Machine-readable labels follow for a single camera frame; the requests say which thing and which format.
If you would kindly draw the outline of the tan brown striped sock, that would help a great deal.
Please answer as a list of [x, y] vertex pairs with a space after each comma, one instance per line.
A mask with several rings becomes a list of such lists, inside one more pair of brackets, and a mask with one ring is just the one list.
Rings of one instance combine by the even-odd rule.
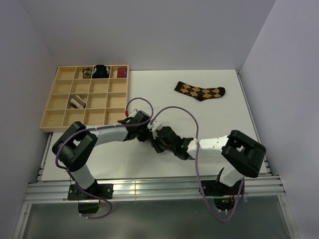
[[72, 109], [84, 109], [86, 107], [86, 100], [79, 95], [70, 97], [70, 107]]

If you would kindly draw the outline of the black white striped sock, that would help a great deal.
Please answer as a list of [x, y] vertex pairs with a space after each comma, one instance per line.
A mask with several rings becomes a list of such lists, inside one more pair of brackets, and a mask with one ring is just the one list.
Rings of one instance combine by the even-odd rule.
[[151, 142], [151, 146], [154, 148], [156, 153], [161, 153], [161, 146], [157, 142], [157, 140], [156, 139], [151, 139], [150, 142]]

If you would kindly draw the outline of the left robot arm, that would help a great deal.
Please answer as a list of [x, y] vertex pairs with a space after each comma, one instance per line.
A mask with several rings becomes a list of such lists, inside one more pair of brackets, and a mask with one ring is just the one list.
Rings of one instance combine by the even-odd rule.
[[52, 152], [80, 186], [79, 193], [91, 199], [97, 193], [97, 182], [86, 162], [94, 147], [136, 138], [140, 131], [147, 128], [150, 118], [145, 112], [134, 110], [126, 119], [99, 128], [76, 121], [55, 142]]

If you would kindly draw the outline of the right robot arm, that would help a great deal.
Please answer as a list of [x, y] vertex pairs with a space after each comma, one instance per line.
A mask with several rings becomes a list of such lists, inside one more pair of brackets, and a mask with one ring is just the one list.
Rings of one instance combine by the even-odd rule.
[[228, 165], [218, 174], [216, 190], [227, 194], [244, 177], [259, 175], [266, 148], [239, 130], [229, 135], [208, 138], [181, 138], [169, 126], [148, 126], [151, 145], [157, 153], [169, 151], [181, 160], [215, 159], [224, 157]]

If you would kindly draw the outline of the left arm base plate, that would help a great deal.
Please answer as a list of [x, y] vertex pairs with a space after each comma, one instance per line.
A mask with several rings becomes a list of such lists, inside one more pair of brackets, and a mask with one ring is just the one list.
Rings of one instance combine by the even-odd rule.
[[[88, 189], [82, 189], [78, 184], [69, 186], [68, 201], [78, 202], [78, 212], [89, 219], [99, 219], [108, 216], [113, 206], [110, 199], [113, 196], [113, 184], [98, 184], [95, 182]], [[100, 209], [102, 202], [109, 205], [108, 212], [101, 216], [94, 216]]]

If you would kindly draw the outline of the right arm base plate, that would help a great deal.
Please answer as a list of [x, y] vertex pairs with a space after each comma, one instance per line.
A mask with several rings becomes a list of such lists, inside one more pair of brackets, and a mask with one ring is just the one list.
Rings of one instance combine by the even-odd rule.
[[234, 186], [228, 187], [217, 180], [202, 180], [204, 193], [208, 197], [213, 197], [215, 207], [219, 210], [232, 210], [235, 206], [235, 195], [238, 193], [241, 181], [237, 181]]

